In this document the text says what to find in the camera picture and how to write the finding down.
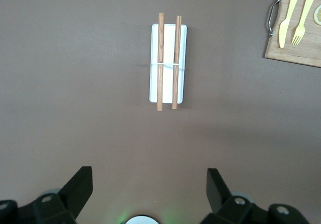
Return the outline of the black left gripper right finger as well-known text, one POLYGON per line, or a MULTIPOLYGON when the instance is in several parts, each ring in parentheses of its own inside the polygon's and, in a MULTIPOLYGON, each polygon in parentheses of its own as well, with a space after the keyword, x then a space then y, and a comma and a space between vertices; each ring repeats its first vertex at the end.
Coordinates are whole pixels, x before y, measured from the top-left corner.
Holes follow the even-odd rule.
POLYGON ((216 168, 207 170, 206 194, 212 212, 200 224, 309 224, 292 206, 272 204, 263 210, 248 198, 233 195, 216 168))

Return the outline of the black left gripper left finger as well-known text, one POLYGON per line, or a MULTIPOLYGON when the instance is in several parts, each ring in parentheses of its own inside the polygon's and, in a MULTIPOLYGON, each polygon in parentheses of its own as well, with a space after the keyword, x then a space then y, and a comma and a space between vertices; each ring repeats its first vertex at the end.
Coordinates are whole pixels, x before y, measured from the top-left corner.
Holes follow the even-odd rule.
POLYGON ((0 224, 77 224, 92 192, 92 167, 83 166, 57 193, 45 193, 22 207, 0 200, 0 224))

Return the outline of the brown table mat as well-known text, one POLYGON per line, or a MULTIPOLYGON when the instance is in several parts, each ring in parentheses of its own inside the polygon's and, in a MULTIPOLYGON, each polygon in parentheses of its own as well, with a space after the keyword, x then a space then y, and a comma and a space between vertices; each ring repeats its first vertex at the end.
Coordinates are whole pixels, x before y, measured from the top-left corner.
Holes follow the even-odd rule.
POLYGON ((321 224, 321 69, 263 57, 275 0, 0 0, 0 199, 82 166, 78 224, 199 224, 206 172, 321 224), (149 101, 151 28, 187 26, 184 96, 149 101))

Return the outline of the wooden rod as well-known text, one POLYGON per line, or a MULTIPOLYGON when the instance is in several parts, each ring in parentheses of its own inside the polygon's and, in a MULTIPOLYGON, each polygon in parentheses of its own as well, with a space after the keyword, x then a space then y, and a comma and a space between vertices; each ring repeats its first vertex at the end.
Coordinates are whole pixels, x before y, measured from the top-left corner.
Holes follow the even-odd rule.
POLYGON ((181 44, 181 25, 182 25, 182 16, 176 16, 172 109, 178 108, 178 80, 179 80, 179 60, 180 60, 180 44, 181 44))
POLYGON ((158 45, 157 45, 157 101, 156 110, 163 110, 163 74, 164 74, 164 27, 165 15, 158 14, 158 45))

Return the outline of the bamboo cutting board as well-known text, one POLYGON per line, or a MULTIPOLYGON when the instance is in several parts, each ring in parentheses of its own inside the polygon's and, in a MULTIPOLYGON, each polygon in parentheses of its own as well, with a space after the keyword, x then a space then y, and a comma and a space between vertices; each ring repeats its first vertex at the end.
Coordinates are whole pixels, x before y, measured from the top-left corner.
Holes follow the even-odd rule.
POLYGON ((321 5, 321 0, 314 0, 310 8, 304 25, 305 34, 301 42, 297 46, 291 44, 304 2, 305 0, 298 0, 296 3, 288 26, 284 48, 279 47, 278 34, 280 23, 287 13, 289 0, 282 0, 275 7, 271 21, 273 36, 269 37, 265 58, 321 68, 321 26, 313 20, 314 11, 321 5))

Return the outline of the white rack tray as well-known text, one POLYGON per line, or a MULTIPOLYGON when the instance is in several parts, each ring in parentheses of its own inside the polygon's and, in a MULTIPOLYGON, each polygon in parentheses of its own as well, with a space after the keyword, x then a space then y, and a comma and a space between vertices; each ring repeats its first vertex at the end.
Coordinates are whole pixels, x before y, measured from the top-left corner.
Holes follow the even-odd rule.
MULTIPOLYGON (((164 69, 163 69, 163 103, 173 102, 173 69, 174 69, 174 49, 175 49, 175 29, 174 24, 165 24, 164 35, 164 69)), ((178 74, 178 104, 183 102, 184 77, 186 59, 187 26, 181 26, 180 58, 178 74)), ((149 101, 157 102, 157 64, 158 64, 158 24, 153 24, 151 28, 151 57, 150 57, 150 81, 149 81, 149 101)))

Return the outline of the yellow plastic knife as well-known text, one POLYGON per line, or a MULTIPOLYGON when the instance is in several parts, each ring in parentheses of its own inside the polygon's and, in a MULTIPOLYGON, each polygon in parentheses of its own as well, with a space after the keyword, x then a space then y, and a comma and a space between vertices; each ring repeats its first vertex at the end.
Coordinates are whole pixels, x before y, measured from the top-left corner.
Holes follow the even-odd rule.
POLYGON ((292 17, 292 14, 293 14, 293 11, 294 11, 297 1, 298 0, 289 0, 285 19, 280 23, 279 34, 278 34, 278 42, 279 42, 280 48, 284 48, 284 46, 285 46, 285 40, 286 40, 288 26, 289 26, 289 23, 290 23, 290 20, 291 20, 291 17, 292 17))

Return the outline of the yellow plastic fork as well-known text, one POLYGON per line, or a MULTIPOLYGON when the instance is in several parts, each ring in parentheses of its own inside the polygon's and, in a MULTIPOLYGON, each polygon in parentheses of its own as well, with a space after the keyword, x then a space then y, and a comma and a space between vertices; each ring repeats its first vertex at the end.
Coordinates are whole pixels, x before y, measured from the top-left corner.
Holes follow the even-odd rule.
POLYGON ((291 44, 294 46, 297 46, 301 42, 301 40, 305 34, 305 26, 304 25, 305 25, 307 15, 310 11, 310 8, 311 8, 313 2, 314 2, 314 0, 305 0, 305 2, 304 2, 302 13, 300 16, 300 20, 299 20, 298 25, 295 28, 295 33, 294 33, 294 36, 293 36, 293 39, 291 42, 291 44))

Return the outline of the lemon slice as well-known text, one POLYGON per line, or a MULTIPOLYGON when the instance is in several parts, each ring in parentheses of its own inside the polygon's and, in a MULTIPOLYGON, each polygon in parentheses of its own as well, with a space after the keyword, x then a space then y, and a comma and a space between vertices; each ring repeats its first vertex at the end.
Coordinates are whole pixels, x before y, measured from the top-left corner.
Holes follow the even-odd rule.
POLYGON ((317 25, 321 26, 321 5, 319 5, 315 9, 314 14, 313 14, 313 20, 317 25))

